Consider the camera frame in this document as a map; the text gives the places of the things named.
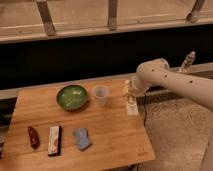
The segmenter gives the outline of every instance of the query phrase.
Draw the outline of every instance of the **sponge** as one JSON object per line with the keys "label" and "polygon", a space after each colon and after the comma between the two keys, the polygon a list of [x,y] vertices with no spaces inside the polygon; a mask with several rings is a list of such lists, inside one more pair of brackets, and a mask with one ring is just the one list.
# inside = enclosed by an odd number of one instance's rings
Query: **sponge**
{"label": "sponge", "polygon": [[92,142],[88,138],[88,131],[86,128],[78,128],[74,130],[72,134],[76,138],[76,145],[79,150],[84,151],[92,145]]}

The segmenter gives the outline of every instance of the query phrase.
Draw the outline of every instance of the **cable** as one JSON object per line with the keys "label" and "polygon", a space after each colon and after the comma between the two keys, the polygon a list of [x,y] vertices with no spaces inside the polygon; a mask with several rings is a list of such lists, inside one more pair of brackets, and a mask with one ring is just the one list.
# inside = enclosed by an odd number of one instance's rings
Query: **cable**
{"label": "cable", "polygon": [[140,166],[140,164],[138,163],[136,166],[136,171],[139,171],[139,166]]}
{"label": "cable", "polygon": [[144,94],[144,101],[143,101],[143,104],[144,104],[144,121],[143,121],[143,125],[144,127],[146,126],[146,118],[147,118],[147,109],[146,109],[146,93]]}

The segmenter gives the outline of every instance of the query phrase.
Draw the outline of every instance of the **table top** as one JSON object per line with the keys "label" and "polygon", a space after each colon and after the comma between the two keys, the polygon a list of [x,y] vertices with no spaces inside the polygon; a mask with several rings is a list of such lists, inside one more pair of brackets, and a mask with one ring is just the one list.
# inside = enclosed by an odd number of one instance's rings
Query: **table top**
{"label": "table top", "polygon": [[[91,91],[95,85],[109,87],[105,107],[99,107]],[[56,95],[65,85],[27,89],[19,93],[9,131],[4,144],[0,170],[106,170],[154,159],[148,135],[139,115],[126,113],[122,89],[124,80],[80,83],[90,96],[88,105],[76,112],[63,110]],[[62,127],[61,155],[47,155],[49,128]],[[40,146],[32,149],[28,126],[39,135]],[[85,127],[93,145],[79,151],[72,131]]]}

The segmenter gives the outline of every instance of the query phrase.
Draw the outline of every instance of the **white cup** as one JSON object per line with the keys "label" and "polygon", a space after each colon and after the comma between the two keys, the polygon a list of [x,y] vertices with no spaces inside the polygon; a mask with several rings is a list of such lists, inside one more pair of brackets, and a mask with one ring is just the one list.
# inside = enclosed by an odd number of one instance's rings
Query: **white cup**
{"label": "white cup", "polygon": [[107,102],[109,96],[109,88],[104,85],[97,85],[92,89],[92,94],[95,98],[96,103],[103,107]]}

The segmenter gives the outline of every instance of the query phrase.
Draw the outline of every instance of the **metal bar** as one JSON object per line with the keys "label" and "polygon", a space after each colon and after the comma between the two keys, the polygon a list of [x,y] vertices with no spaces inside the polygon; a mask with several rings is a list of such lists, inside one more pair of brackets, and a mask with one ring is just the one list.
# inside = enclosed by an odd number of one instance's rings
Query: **metal bar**
{"label": "metal bar", "polygon": [[46,0],[37,0],[38,10],[44,25],[44,30],[48,36],[53,36],[56,34],[55,27],[52,22],[50,11]]}
{"label": "metal bar", "polygon": [[117,27],[117,8],[118,0],[109,0],[108,26],[110,30],[116,30]]}
{"label": "metal bar", "polygon": [[204,2],[205,0],[196,0],[192,11],[188,14],[186,18],[189,22],[195,23],[198,21],[200,10],[202,9]]}

